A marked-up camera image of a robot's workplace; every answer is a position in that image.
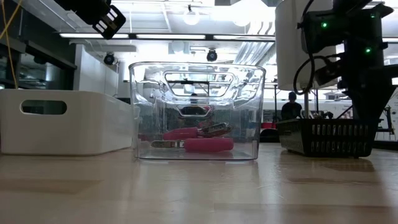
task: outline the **black camera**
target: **black camera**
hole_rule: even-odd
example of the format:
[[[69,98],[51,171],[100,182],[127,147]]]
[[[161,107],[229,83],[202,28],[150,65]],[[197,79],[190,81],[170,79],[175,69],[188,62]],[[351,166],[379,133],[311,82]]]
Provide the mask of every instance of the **black camera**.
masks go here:
[[[116,60],[116,58],[114,57],[113,52],[106,53],[106,56],[104,58],[104,63],[106,65],[114,65],[114,64],[116,64],[116,62],[118,62],[118,60]]]
[[[210,49],[207,53],[207,61],[208,62],[215,62],[217,61],[217,53],[215,49]]]

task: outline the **white wall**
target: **white wall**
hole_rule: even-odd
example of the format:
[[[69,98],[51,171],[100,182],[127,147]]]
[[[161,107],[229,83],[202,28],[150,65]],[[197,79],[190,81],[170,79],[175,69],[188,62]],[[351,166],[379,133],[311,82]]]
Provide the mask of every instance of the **white wall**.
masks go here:
[[[119,63],[119,80],[118,80],[118,97],[119,98],[129,98],[130,95],[130,83],[123,82],[124,77],[129,76],[129,68],[128,66],[131,63],[129,62],[120,62]]]
[[[94,91],[114,96],[118,93],[119,75],[87,53],[85,46],[76,46],[74,90]]]

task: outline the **white plastic bin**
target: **white plastic bin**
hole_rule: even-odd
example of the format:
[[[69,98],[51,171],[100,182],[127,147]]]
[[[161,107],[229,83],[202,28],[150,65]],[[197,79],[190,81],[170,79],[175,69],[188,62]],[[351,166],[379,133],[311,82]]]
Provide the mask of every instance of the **white plastic bin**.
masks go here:
[[[61,101],[63,114],[24,113],[25,102]],[[4,154],[89,156],[132,144],[132,108],[87,91],[1,90],[0,138]]]

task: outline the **black wire basket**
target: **black wire basket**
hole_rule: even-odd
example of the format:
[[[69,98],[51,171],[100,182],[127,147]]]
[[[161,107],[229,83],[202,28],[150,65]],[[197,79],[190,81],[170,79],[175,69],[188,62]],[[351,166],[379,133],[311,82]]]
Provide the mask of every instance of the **black wire basket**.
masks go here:
[[[310,157],[367,157],[377,126],[353,119],[294,119],[277,123],[282,147]]]

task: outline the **clear plastic bin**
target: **clear plastic bin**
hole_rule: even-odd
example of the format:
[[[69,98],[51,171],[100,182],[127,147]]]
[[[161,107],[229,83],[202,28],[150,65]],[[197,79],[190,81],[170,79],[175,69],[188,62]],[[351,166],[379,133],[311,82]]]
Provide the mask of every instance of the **clear plastic bin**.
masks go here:
[[[266,71],[216,63],[140,62],[130,84],[141,159],[257,159]]]

